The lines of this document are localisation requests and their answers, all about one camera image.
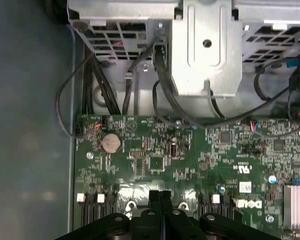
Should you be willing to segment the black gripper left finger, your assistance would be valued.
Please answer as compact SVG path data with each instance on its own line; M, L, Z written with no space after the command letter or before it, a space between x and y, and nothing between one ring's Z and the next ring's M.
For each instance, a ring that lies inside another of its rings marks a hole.
M69 232L60 240L158 240L161 236L161 196L149 191L148 207L137 209L129 219L122 213L112 213Z

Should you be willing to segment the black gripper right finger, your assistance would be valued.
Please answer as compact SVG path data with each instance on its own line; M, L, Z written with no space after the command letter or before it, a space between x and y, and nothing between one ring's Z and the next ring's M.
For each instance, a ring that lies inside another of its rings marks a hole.
M206 213L199 220L173 207L171 192L160 192L167 240L276 240L277 237L246 226L217 213Z

